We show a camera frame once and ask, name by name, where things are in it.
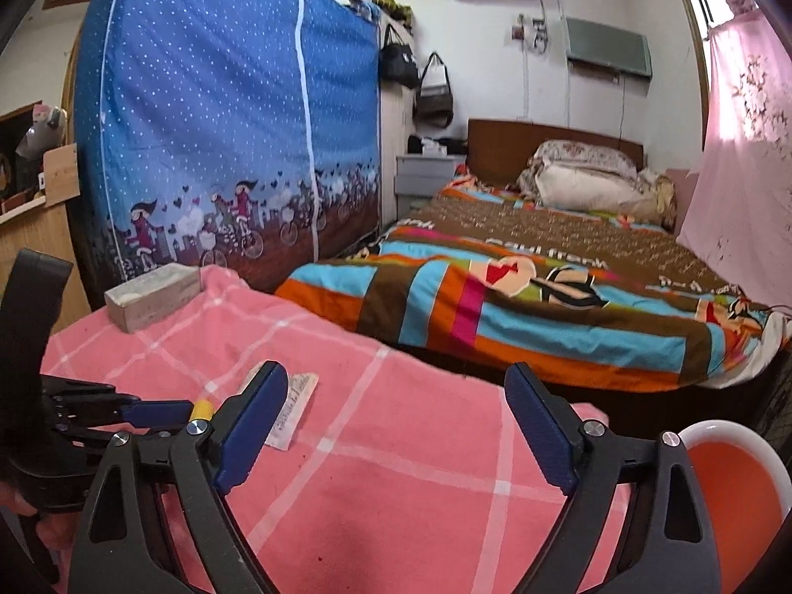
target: gray drawer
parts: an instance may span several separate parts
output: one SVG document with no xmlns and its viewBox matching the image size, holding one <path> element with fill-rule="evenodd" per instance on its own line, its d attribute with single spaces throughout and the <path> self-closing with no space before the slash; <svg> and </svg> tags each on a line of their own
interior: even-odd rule
<svg viewBox="0 0 792 594">
<path fill-rule="evenodd" d="M 447 176 L 450 180 L 464 156 L 437 156 L 425 154 L 405 154 L 396 156 L 396 173 L 407 176 Z"/>
<path fill-rule="evenodd" d="M 396 195 L 431 198 L 450 183 L 450 176 L 404 176 L 396 175 Z"/>
</svg>

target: black handbag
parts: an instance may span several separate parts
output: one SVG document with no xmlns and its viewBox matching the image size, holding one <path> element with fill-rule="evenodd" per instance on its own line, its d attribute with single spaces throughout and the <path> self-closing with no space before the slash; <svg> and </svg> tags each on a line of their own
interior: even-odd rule
<svg viewBox="0 0 792 594">
<path fill-rule="evenodd" d="M 415 89 L 421 84 L 413 50 L 402 41 L 391 24 L 385 29 L 385 43 L 379 51 L 379 79 L 398 82 L 407 89 Z"/>
<path fill-rule="evenodd" d="M 445 75 L 445 83 L 425 86 L 426 74 L 432 66 L 441 66 Z M 445 129 L 454 119 L 454 95 L 450 90 L 448 69 L 437 53 L 429 56 L 424 73 L 421 74 L 421 86 L 415 94 L 413 120 L 426 125 Z"/>
</svg>

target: pink checkered sheet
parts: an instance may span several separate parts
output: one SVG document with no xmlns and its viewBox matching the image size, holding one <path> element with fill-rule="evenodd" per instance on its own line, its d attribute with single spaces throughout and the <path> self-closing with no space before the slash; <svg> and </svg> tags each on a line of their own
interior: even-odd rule
<svg viewBox="0 0 792 594">
<path fill-rule="evenodd" d="M 228 496 L 278 589 L 511 592 L 564 497 L 545 483 L 503 389 L 347 333 L 232 271 L 202 277 L 189 305 L 133 335 L 104 309 L 54 335 L 44 372 L 215 406 L 264 359 L 318 373 L 290 448 L 265 446 Z M 628 495 L 617 491 L 583 589 L 604 579 Z M 175 496 L 166 507 L 191 582 L 211 591 Z"/>
</svg>

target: pink curtain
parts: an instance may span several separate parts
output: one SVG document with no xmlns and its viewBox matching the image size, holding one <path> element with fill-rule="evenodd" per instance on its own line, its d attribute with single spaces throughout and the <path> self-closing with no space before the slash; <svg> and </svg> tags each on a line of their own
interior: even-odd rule
<svg viewBox="0 0 792 594">
<path fill-rule="evenodd" d="M 792 61 L 758 9 L 710 32 L 701 173 L 678 241 L 752 301 L 792 306 Z"/>
</svg>

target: blue wardrobe cover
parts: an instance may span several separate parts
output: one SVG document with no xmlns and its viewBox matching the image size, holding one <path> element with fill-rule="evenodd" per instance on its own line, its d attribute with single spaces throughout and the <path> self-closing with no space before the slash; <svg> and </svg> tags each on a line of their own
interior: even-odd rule
<svg viewBox="0 0 792 594">
<path fill-rule="evenodd" d="M 92 0 L 74 101 L 103 285 L 178 261 L 271 290 L 379 223 L 374 11 Z"/>
</svg>

